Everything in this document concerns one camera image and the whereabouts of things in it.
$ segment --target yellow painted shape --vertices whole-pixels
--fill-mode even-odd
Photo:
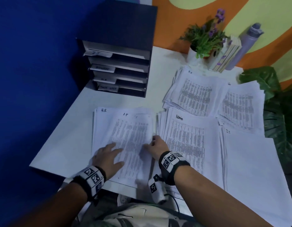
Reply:
[[[226,35],[239,36],[256,22],[262,24],[265,33],[248,53],[265,47],[292,26],[292,0],[249,0],[226,26]]]
[[[169,0],[171,4],[180,9],[197,9],[201,8],[216,0]]]
[[[292,49],[278,59],[272,67],[276,70],[280,82],[292,79]]]

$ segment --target desk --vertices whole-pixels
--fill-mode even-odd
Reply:
[[[186,55],[167,49],[153,47],[146,98],[95,91],[91,82],[79,94],[63,119],[57,125],[46,143],[38,152],[30,166],[47,172],[72,177],[85,168],[91,159],[93,114],[96,107],[151,108],[154,113],[162,111],[162,100],[169,90],[175,72],[185,65]],[[210,72],[203,64],[198,73],[206,76],[226,78],[231,84],[237,84],[236,77],[242,68],[235,67],[223,73]],[[119,183],[107,181],[106,190],[132,198],[149,201],[150,193],[139,191]],[[181,213],[191,215],[186,204],[178,200]]]

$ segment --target file organizer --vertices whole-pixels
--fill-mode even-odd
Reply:
[[[105,0],[86,17],[77,43],[97,90],[146,97],[156,6]]]

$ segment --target purple bottle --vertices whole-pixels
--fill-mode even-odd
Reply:
[[[242,57],[249,51],[249,49],[251,49],[251,47],[254,45],[260,35],[264,33],[260,29],[260,26],[260,23],[255,23],[248,29],[246,34],[243,34],[239,37],[242,42],[242,48],[227,65],[227,67],[225,68],[226,70],[232,70],[235,65],[242,59]]]

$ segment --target monstera leaf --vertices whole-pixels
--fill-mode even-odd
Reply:
[[[265,136],[273,138],[281,164],[292,161],[292,91],[277,93],[264,105]]]
[[[256,80],[260,84],[260,89],[265,91],[265,100],[274,97],[276,92],[281,91],[277,73],[270,66],[244,70],[239,75],[239,80],[241,83]]]

